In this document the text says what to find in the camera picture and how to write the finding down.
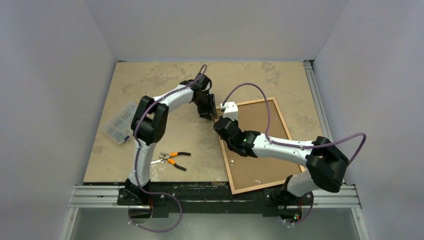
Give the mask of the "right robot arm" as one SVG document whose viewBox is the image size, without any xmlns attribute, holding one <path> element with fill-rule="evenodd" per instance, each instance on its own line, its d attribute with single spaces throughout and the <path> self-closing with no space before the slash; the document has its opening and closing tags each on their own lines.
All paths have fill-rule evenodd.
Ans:
<svg viewBox="0 0 424 240">
<path fill-rule="evenodd" d="M 280 139 L 278 144 L 278 138 L 267 138 L 265 133 L 242 131 L 238 122 L 228 117 L 217 120 L 213 129 L 227 148 L 241 157 L 273 158 L 305 167 L 306 171 L 285 180 L 280 196 L 288 204 L 314 190 L 338 193 L 341 189 L 349 160 L 326 137 L 298 142 Z"/>
</svg>

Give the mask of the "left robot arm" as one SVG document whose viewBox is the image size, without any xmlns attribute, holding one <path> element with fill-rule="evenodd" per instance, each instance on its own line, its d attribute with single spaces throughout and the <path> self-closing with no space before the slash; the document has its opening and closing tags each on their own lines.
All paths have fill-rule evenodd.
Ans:
<svg viewBox="0 0 424 240">
<path fill-rule="evenodd" d="M 136 204 L 142 205 L 149 199 L 151 161 L 157 143 L 165 134 L 169 113 L 194 103 L 199 117 L 211 121 L 217 117 L 211 88 L 212 80 L 198 73 L 195 79 L 182 81 L 162 95 L 145 95 L 140 99 L 130 124 L 135 140 L 134 167 L 125 181 L 125 190 Z"/>
</svg>

